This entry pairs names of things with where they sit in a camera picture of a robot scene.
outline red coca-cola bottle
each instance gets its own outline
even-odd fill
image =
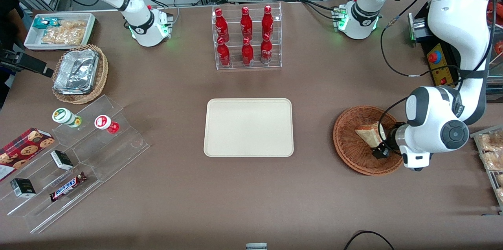
[[[224,42],[229,41],[229,28],[227,26],[227,21],[222,16],[222,10],[217,8],[215,10],[215,16],[217,19],[215,21],[215,26],[217,27],[217,34],[219,37],[222,37]]]
[[[230,53],[229,53],[229,48],[224,42],[223,37],[218,37],[217,38],[217,53],[218,53],[218,58],[220,60],[220,64],[223,67],[229,67],[230,66]]]
[[[271,35],[265,33],[262,36],[262,44],[260,44],[260,62],[269,64],[273,56],[273,44],[271,43]]]
[[[241,8],[241,14],[241,33],[243,33],[243,37],[251,40],[253,39],[253,22],[248,7]]]
[[[243,64],[246,67],[253,66],[253,48],[250,45],[250,38],[243,38],[243,47],[241,48],[241,54],[243,55]]]
[[[269,34],[269,37],[273,35],[273,15],[271,14],[272,8],[270,5],[264,7],[264,17],[262,17],[262,37],[264,34]]]

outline red button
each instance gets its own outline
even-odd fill
[[[438,60],[438,55],[436,53],[430,53],[430,55],[428,55],[428,61],[431,62],[431,63],[434,63]]]

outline brown table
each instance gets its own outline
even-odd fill
[[[381,26],[411,0],[388,2]],[[412,8],[417,12],[422,6]],[[0,219],[0,249],[342,249],[361,229],[380,232],[397,249],[497,249],[503,217],[470,141],[433,156],[420,173],[404,167],[384,177],[360,175],[336,155],[332,127],[354,105],[388,107],[431,78],[405,78],[385,66],[380,30],[365,40],[334,33],[301,3],[283,3],[284,66],[276,71],[217,72],[211,7],[184,8],[173,38],[143,48],[119,12],[95,12],[92,43],[108,57],[104,93],[151,148],[48,227],[31,235],[20,217]],[[406,17],[386,31],[390,62],[425,71],[408,42]],[[61,52],[30,53],[54,68]],[[0,144],[28,127],[52,130],[50,114],[66,105],[49,78],[16,76],[0,112]],[[206,103],[224,97],[285,97],[293,105],[295,152],[289,158],[209,158],[203,153]],[[391,111],[404,119],[404,107]],[[471,131],[501,124],[488,105]],[[386,249],[365,235],[352,249]]]

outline wicker basket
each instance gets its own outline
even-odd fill
[[[66,103],[73,103],[74,105],[82,105],[83,103],[89,103],[90,101],[94,100],[97,98],[101,92],[103,91],[103,88],[105,87],[106,83],[106,75],[108,74],[108,61],[106,60],[106,56],[103,54],[101,49],[99,47],[94,46],[92,44],[86,44],[85,46],[79,46],[75,49],[71,49],[70,51],[83,51],[83,50],[93,50],[99,53],[99,61],[98,61],[98,68],[96,71],[96,78],[95,78],[95,85],[91,93],[87,95],[63,95],[59,94],[54,89],[52,90],[52,93],[58,98],[60,101],[64,101]],[[58,64],[56,65],[56,69],[54,71],[54,74],[52,74],[52,81],[56,81],[56,78],[58,76],[59,72],[59,67],[61,66],[61,62],[63,61],[63,56],[59,59]]]
[[[378,107],[359,105],[345,110],[334,125],[334,145],[338,155],[352,169],[364,175],[388,175],[401,166],[402,157],[391,153],[390,157],[377,159],[363,139],[354,131],[358,126],[372,124],[384,113]],[[384,129],[391,129],[397,120],[386,114],[382,120]]]

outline snickers bar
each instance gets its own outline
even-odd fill
[[[70,192],[70,190],[77,187],[80,183],[86,181],[86,179],[87,178],[84,175],[84,172],[82,172],[79,175],[77,175],[76,177],[72,178],[72,180],[70,180],[65,185],[63,185],[61,188],[56,190],[56,192],[49,194],[49,196],[51,197],[51,201],[55,202],[56,200],[58,200],[59,198],[61,198],[62,196],[64,196],[68,192]]]

